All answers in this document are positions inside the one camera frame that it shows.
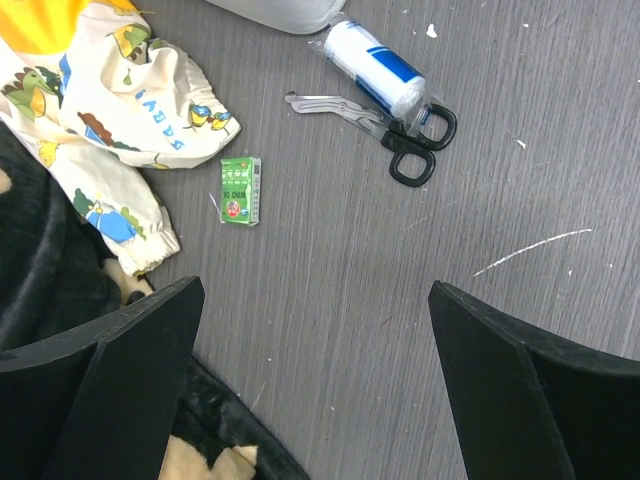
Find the floor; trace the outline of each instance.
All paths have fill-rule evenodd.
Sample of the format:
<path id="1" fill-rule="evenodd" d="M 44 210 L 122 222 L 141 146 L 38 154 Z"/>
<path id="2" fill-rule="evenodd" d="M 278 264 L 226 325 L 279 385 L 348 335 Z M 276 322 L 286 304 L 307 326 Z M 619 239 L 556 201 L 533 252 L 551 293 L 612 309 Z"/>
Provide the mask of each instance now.
<path id="1" fill-rule="evenodd" d="M 183 246 L 152 280 L 202 278 L 198 355 L 312 478 L 466 478 L 427 308 L 436 279 L 640 360 L 636 0 L 349 0 L 459 117 L 417 190 L 374 139 L 284 102 L 362 100 L 307 39 L 203 0 L 137 5 L 242 124 L 222 156 L 264 159 L 253 228 L 217 221 L 219 162 L 147 175 Z"/>

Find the elastic cuff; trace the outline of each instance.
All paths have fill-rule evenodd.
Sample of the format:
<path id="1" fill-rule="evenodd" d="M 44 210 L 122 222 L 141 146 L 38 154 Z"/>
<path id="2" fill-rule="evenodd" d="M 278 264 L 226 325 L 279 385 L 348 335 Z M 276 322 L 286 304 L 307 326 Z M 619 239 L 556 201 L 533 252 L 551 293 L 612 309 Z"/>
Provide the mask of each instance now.
<path id="1" fill-rule="evenodd" d="M 162 261 L 180 251 L 176 234 L 171 229 L 147 233 L 146 239 L 136 235 L 120 245 L 110 243 L 111 250 L 118 256 L 122 270 L 127 275 L 149 272 Z"/>

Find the green and white box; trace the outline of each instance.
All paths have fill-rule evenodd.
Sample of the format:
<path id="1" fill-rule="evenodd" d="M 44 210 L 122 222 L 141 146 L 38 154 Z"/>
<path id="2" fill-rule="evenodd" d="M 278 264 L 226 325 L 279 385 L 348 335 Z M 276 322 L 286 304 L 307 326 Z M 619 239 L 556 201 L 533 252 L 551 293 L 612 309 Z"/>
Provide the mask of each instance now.
<path id="1" fill-rule="evenodd" d="M 222 223 L 255 225 L 260 221 L 260 171 L 256 157 L 222 160 Z"/>

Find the small cardboard box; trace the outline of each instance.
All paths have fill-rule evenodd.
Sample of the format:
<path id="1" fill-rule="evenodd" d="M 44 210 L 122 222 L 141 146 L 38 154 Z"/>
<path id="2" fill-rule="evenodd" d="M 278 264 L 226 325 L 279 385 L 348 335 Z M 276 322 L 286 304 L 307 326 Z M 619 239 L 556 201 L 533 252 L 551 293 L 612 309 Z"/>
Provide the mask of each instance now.
<path id="1" fill-rule="evenodd" d="M 255 225 L 260 221 L 260 174 L 256 157 L 222 160 L 222 223 Z"/>

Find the scissors blade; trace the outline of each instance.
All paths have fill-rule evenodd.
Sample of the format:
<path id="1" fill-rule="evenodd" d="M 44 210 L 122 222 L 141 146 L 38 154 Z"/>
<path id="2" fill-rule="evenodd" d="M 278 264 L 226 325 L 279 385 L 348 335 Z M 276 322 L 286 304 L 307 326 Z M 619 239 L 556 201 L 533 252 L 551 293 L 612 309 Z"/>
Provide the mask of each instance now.
<path id="1" fill-rule="evenodd" d="M 390 121 L 381 113 L 339 96 L 301 96 L 289 92 L 284 98 L 298 113 L 335 113 L 378 140 L 382 140 Z"/>

